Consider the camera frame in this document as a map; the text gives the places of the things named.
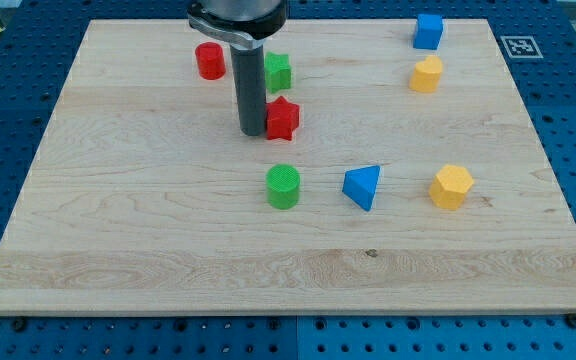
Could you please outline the silver black robot arm flange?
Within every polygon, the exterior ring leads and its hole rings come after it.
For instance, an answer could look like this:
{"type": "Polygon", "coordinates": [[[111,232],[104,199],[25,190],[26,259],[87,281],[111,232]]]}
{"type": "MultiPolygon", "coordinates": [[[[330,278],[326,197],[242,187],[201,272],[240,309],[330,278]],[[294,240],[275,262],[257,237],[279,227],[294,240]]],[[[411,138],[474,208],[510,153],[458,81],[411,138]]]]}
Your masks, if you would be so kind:
{"type": "Polygon", "coordinates": [[[287,0],[196,0],[187,6],[191,28],[240,50],[261,47],[287,15],[287,0]]]}

